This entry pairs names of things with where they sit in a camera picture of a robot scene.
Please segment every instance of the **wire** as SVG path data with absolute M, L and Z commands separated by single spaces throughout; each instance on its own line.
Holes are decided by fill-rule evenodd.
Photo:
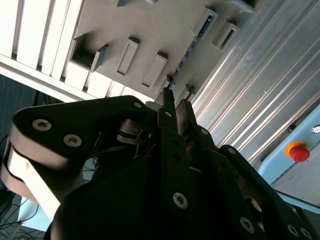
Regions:
M 14 222 L 11 222 L 11 223 L 7 223 L 7 224 L 2 224 L 1 226 L 0 226 L 0 228 L 2 227 L 2 226 L 4 226 L 4 225 L 12 225 L 12 224 L 21 224 L 21 223 L 23 223 L 23 222 L 25 222 L 25 221 L 28 221 L 28 220 L 30 220 L 30 219 L 32 219 L 35 215 L 37 215 L 37 213 L 38 213 L 38 210 L 39 210 L 39 204 L 38 204 L 38 206 L 36 207 L 36 211 L 35 211 L 35 213 L 31 216 L 31 217 L 28 217 L 27 219 L 24 219 L 24 220 L 22 220 L 22 221 L 14 221 Z
M 2 228 L 4 225 L 8 225 L 8 224 L 5 224 L 5 223 L 8 222 L 8 220 L 12 217 L 12 215 L 15 214 L 15 212 L 16 212 L 23 204 L 25 204 L 27 200 L 28 200 L 28 199 L 26 199 L 23 203 L 21 203 L 21 205 L 18 206 L 18 207 L 10 214 L 10 216 L 7 217 L 7 219 L 4 220 L 4 224 L 0 225 L 0 230 L 6 229 L 6 228 L 9 227 L 9 226 L 7 226 L 7 227 L 5 227 L 5 228 Z
M 20 235 L 20 236 L 18 236 L 18 237 L 15 237 L 15 239 L 21 239 L 22 237 L 24 237 L 24 236 L 26 236 L 26 235 L 28 235 L 31 239 L 35 239 L 35 238 L 34 238 L 33 236 L 31 236 L 30 234 L 33 233 L 33 232 L 35 232 L 35 231 L 37 231 L 37 230 L 35 229 L 35 230 L 30 231 L 30 232 L 26 232 L 25 230 L 19 229 L 19 231 L 21 231 L 21 232 L 17 232 L 16 235 L 17 235 L 17 234 L 23 234 L 23 235 Z

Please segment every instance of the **screw head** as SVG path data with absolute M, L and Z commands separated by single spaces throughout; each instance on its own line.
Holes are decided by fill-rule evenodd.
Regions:
M 231 147 L 228 148 L 229 152 L 232 153 L 233 155 L 236 154 L 236 151 L 234 149 L 232 149 Z
M 320 133 L 320 125 L 316 125 L 312 128 L 312 132 L 314 134 L 319 134 Z
M 173 194 L 173 202 L 181 209 L 186 209 L 188 207 L 188 200 L 186 199 L 185 195 L 180 192 L 176 192 Z
M 51 129 L 52 125 L 48 120 L 36 119 L 32 122 L 32 127 L 38 131 L 48 131 Z
M 165 111 L 164 113 L 165 113 L 167 116 L 172 117 L 172 114 L 171 114 L 170 112 Z
M 82 144 L 81 138 L 74 134 L 68 134 L 64 136 L 63 142 L 65 143 L 65 145 L 72 148 L 78 148 Z
M 289 230 L 290 233 L 292 233 L 293 235 L 295 235 L 297 238 L 299 237 L 299 233 L 298 233 L 298 231 L 295 229 L 294 226 L 288 224 L 286 227 L 288 228 L 288 230 Z
M 304 227 L 301 227 L 300 230 L 308 239 L 312 239 L 311 234 Z
M 134 102 L 133 103 L 137 108 L 142 108 L 142 105 L 140 104 L 140 103 L 138 103 L 138 102 Z
M 242 227 L 248 233 L 250 233 L 250 234 L 254 234 L 255 233 L 255 228 L 254 228 L 252 222 L 248 218 L 246 218 L 244 216 L 240 217 L 240 223 L 241 223 Z
M 208 134 L 209 134 L 208 131 L 205 130 L 204 128 L 201 128 L 201 132 L 202 132 L 203 134 L 205 134 L 205 135 L 208 135 Z

